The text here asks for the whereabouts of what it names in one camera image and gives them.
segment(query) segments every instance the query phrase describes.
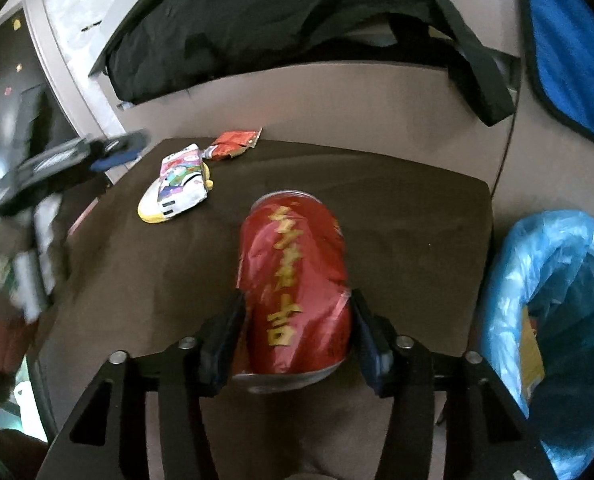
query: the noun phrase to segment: blue fabric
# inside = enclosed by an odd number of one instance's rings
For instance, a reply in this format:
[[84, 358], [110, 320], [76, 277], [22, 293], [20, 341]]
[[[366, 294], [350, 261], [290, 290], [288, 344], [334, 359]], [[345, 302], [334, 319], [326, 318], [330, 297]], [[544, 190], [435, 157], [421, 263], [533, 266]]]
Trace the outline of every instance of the blue fabric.
[[594, 13], [584, 0], [530, 0], [538, 75], [561, 112], [594, 134]]
[[103, 171], [108, 171], [110, 170], [110, 168], [114, 168], [115, 166], [118, 166], [120, 164], [132, 162], [139, 155], [141, 155], [141, 150], [142, 148], [139, 148], [138, 150], [132, 150], [131, 152], [115, 153], [106, 158], [100, 158], [99, 160], [96, 160], [91, 164], [90, 171], [101, 173]]
[[[518, 222], [482, 291], [481, 353], [528, 416], [559, 480], [594, 457], [594, 218], [547, 211]], [[538, 320], [546, 376], [522, 396], [522, 311]]]

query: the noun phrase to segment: black clamp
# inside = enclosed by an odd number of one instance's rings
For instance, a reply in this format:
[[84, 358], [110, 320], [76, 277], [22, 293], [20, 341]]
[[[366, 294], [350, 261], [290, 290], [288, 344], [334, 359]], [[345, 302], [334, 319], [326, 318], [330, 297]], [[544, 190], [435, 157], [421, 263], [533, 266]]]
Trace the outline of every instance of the black clamp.
[[158, 392], [166, 480], [218, 480], [199, 399], [226, 384], [245, 316], [237, 291], [227, 311], [163, 352], [110, 355], [50, 447], [37, 480], [148, 480], [147, 392]]
[[519, 406], [480, 354], [435, 354], [373, 316], [358, 290], [350, 304], [363, 377], [379, 397], [394, 397], [375, 480], [428, 478], [435, 391], [446, 392], [445, 480], [557, 479]]
[[[426, 480], [434, 433], [434, 392], [446, 391], [445, 480], [556, 480], [538, 438], [487, 361], [430, 352], [373, 316], [359, 291], [350, 299], [353, 345], [363, 377], [394, 397], [375, 480]], [[246, 316], [234, 295], [224, 314], [159, 354], [113, 353], [79, 399], [37, 480], [148, 480], [146, 393], [158, 391], [166, 480], [218, 480], [200, 397], [225, 385]]]

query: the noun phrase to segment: garbage bag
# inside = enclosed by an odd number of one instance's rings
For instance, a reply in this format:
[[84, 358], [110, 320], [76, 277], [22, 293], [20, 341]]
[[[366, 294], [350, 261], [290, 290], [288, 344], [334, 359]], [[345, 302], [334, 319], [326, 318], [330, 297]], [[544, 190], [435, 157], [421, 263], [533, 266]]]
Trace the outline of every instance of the garbage bag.
[[[545, 378], [522, 397], [522, 313], [536, 318]], [[501, 377], [560, 480], [594, 457], [594, 218], [548, 211], [515, 224], [482, 293], [481, 353]]]

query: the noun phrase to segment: can lid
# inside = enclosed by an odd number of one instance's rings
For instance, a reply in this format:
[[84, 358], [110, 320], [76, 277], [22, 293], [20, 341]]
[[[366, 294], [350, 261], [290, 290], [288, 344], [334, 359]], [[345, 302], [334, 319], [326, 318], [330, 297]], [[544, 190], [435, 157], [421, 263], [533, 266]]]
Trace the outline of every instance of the can lid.
[[250, 212], [253, 212], [263, 200], [266, 200], [267, 198], [270, 198], [271, 196], [282, 195], [282, 194], [285, 194], [287, 196], [305, 196], [305, 197], [311, 198], [312, 200], [316, 200], [320, 204], [323, 204], [323, 202], [321, 202], [320, 199], [318, 199], [316, 196], [312, 196], [310, 193], [306, 193], [304, 191], [298, 191], [296, 189], [282, 189], [280, 191], [273, 191], [272, 193], [267, 193], [267, 194], [259, 197], [257, 200], [254, 201], [253, 205], [250, 207]]

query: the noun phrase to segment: floor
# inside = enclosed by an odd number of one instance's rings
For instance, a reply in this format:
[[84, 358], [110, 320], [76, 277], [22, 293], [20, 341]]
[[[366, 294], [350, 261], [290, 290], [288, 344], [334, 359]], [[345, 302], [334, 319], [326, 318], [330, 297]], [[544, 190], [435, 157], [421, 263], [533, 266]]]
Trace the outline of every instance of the floor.
[[113, 0], [43, 0], [57, 44], [90, 111], [107, 136], [124, 132], [108, 100], [94, 78], [88, 77], [88, 45], [94, 27], [104, 18]]

